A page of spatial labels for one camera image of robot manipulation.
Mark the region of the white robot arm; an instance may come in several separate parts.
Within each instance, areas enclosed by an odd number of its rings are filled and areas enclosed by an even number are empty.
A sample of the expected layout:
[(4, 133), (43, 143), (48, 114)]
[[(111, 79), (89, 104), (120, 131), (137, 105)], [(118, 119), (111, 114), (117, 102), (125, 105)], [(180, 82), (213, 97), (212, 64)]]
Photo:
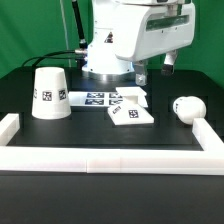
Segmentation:
[(178, 50), (195, 32), (192, 0), (92, 0), (93, 40), (83, 75), (100, 81), (132, 78), (147, 84), (147, 60), (164, 55), (161, 73), (174, 73)]

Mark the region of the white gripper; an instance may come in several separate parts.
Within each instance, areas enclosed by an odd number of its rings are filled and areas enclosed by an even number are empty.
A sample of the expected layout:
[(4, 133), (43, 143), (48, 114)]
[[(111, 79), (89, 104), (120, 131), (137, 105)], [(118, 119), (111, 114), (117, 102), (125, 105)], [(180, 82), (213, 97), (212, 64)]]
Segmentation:
[(140, 60), (166, 53), (161, 74), (172, 75), (178, 56), (176, 49), (192, 43), (194, 30), (193, 3), (181, 7), (119, 4), (114, 13), (114, 53), (121, 60), (135, 62), (135, 82), (145, 86), (146, 62)]

